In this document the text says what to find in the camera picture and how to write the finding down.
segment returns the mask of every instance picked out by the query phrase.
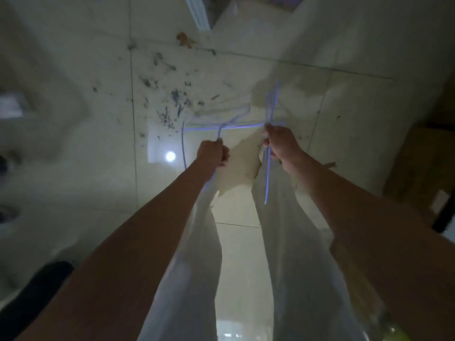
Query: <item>tiled floor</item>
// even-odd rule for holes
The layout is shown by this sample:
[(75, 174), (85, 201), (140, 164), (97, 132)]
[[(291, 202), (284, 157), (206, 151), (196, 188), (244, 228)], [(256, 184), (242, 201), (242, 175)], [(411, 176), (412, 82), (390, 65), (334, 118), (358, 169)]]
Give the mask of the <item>tiled floor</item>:
[[(455, 68), (454, 3), (304, 0), (287, 13), (240, 1), (238, 15), (230, 5), (210, 33), (198, 33), (184, 0), (0, 1), (0, 88), (22, 90), (35, 109), (0, 123), (0, 149), (24, 156), (0, 191), (22, 209), (0, 230), (0, 273), (20, 285), (56, 256), (81, 261), (183, 170), (183, 121), (250, 106), (244, 121), (260, 122), (276, 80), (275, 119), (316, 159), (380, 194), (408, 128)], [(197, 42), (192, 49), (176, 44), (181, 31)], [(215, 137), (187, 132), (187, 162)], [(222, 137), (232, 157), (213, 208), (223, 245), (218, 330), (268, 340), (273, 303), (250, 195), (260, 130)]]

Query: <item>person's left arm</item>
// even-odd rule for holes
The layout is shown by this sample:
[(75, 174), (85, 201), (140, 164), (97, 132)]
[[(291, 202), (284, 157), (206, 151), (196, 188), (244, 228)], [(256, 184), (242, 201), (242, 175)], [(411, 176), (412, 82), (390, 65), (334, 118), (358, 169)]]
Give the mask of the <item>person's left arm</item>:
[(109, 236), (17, 340), (136, 340), (201, 189), (228, 157), (221, 139), (202, 142), (188, 169)]

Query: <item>person's right arm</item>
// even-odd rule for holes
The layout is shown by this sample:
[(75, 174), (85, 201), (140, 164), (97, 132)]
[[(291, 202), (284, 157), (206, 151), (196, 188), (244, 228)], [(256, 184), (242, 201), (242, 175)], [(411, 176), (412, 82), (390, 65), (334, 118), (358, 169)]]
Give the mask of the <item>person's right arm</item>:
[(412, 340), (455, 340), (455, 245), (412, 209), (376, 197), (266, 125), (272, 151), (296, 175), (352, 260)]

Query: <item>hand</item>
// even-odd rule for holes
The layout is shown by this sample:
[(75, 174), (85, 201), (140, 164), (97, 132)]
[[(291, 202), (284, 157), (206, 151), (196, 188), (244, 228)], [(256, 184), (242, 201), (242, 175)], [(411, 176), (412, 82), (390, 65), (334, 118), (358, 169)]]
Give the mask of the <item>hand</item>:
[(226, 166), (229, 157), (229, 148), (223, 146), (222, 139), (202, 141), (196, 155), (198, 160), (212, 170), (215, 170), (217, 167)]
[(289, 128), (266, 124), (264, 132), (268, 135), (268, 138), (264, 140), (264, 145), (271, 146), (272, 157), (285, 162), (302, 152)]

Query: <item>forearm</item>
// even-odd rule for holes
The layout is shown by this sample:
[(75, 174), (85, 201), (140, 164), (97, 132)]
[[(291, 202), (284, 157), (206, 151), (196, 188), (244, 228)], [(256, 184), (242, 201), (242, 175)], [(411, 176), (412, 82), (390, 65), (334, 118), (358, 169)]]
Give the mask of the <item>forearm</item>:
[(301, 152), (287, 162), (353, 261), (411, 337), (454, 336), (455, 247), (407, 207), (378, 198)]
[(194, 161), (93, 252), (19, 340), (136, 340), (213, 171)]

